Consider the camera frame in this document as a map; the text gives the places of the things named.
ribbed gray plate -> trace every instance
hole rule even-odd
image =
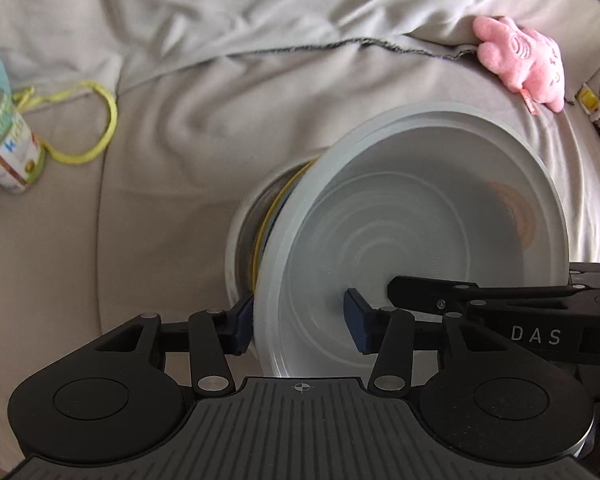
[[[200,401],[181,431],[148,455],[91,468],[32,458],[9,478],[591,480],[595,476],[571,458],[532,468],[503,468],[459,456],[431,438],[405,402],[372,396],[356,379],[251,378],[235,395]]]

stuffed animal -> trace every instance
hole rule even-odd
[[[478,59],[515,93],[527,90],[531,98],[554,112],[564,107],[564,69],[554,40],[531,28],[519,29],[511,18],[478,16],[474,32],[484,43]]]

bottle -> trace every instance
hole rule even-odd
[[[0,90],[0,184],[21,193],[40,176],[45,150],[16,111],[11,96]]]

yellow cord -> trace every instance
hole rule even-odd
[[[40,143],[49,152],[51,158],[62,164],[77,165],[91,162],[94,158],[99,156],[106,149],[106,147],[111,142],[113,134],[116,132],[116,126],[118,125],[118,105],[116,103],[115,96],[113,96],[106,88],[104,88],[99,83],[90,80],[80,81],[79,83],[75,84],[73,87],[67,90],[63,90],[61,92],[49,96],[33,97],[33,94],[35,93],[33,87],[24,89],[21,92],[16,92],[13,95],[13,102],[15,104],[16,110],[20,113],[23,113],[27,110],[35,108],[38,105],[41,105],[42,103],[59,103],[61,101],[64,101],[80,88],[90,88],[103,97],[103,99],[107,102],[107,105],[109,106],[109,124],[107,125],[104,133],[102,134],[100,140],[96,143],[96,145],[93,146],[90,150],[87,150],[84,153],[80,153],[79,155],[67,155],[65,153],[59,152],[49,142],[41,139]]]
[[[285,187],[283,187],[280,190],[280,192],[276,195],[275,199],[273,199],[273,202],[271,203],[271,206],[269,207],[269,210],[267,211],[267,214],[265,215],[264,220],[260,225],[258,236],[256,237],[256,245],[253,250],[253,258],[251,260],[251,290],[253,292],[256,291],[256,282],[258,281],[258,254],[260,254],[260,248],[264,243],[264,235],[267,230],[269,220],[271,220],[271,216],[273,215],[274,211],[278,208],[278,204],[282,200],[282,197],[286,195],[286,192],[289,190],[289,188],[293,186],[293,184],[295,184],[296,181],[306,173],[306,170],[308,170],[316,160],[318,159],[314,158],[314,160],[310,160],[293,177],[291,177],[289,182],[285,184]]]

